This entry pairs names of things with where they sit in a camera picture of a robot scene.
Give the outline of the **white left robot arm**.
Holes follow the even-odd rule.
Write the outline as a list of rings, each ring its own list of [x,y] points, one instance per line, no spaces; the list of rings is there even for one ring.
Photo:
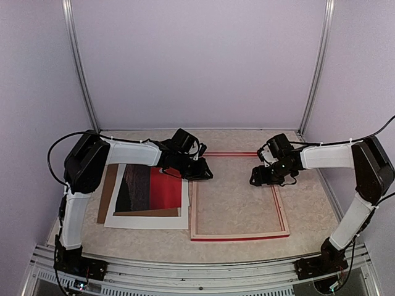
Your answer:
[[[212,179],[206,159],[207,147],[189,132],[178,129],[170,139],[129,140],[96,133],[93,130],[76,133],[79,140],[64,161],[65,210],[60,218],[59,245],[66,250],[62,264],[73,274],[86,269],[86,260],[74,250],[80,250],[85,212],[91,194],[99,187],[106,166],[111,164],[144,165],[169,168],[179,172],[181,179],[202,181]]]

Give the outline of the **white photo mat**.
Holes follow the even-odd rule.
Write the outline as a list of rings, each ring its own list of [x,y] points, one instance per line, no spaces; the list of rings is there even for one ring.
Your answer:
[[[188,181],[181,182],[181,207],[179,216],[115,216],[116,198],[119,193],[126,164],[119,164],[114,190],[107,210],[105,228],[144,229],[144,230],[187,230],[189,228],[189,186]]]

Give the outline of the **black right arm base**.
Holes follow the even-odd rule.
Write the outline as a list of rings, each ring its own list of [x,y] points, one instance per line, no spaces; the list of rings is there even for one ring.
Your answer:
[[[301,258],[294,262],[299,280],[315,278],[348,268],[345,250],[336,249],[329,240],[325,240],[320,254],[310,258]]]

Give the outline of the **red and black photo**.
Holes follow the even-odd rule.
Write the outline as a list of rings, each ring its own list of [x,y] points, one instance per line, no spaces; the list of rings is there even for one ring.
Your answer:
[[[114,216],[177,217],[181,215],[182,180],[171,170],[127,165],[115,203]]]

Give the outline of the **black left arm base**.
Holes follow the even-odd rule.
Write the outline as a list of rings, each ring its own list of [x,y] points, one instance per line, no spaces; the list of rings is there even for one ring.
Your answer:
[[[55,242],[54,269],[81,278],[103,281],[108,263],[104,260],[84,257],[82,247],[67,250],[59,240]]]

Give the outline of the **wooden picture frame red edge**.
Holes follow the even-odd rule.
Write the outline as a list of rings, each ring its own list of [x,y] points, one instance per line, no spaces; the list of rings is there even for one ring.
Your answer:
[[[250,184],[259,166],[253,152],[208,152],[214,177],[189,185],[190,238],[195,242],[233,242],[289,237],[279,186]]]

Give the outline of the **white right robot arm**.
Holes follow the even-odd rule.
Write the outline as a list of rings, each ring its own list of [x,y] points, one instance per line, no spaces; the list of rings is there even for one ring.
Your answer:
[[[375,135],[333,143],[290,141],[277,134],[257,151],[261,165],[252,169],[253,186],[285,186],[302,171],[317,170],[341,207],[337,228],[322,244],[315,267],[328,274],[368,223],[394,182],[394,165]]]

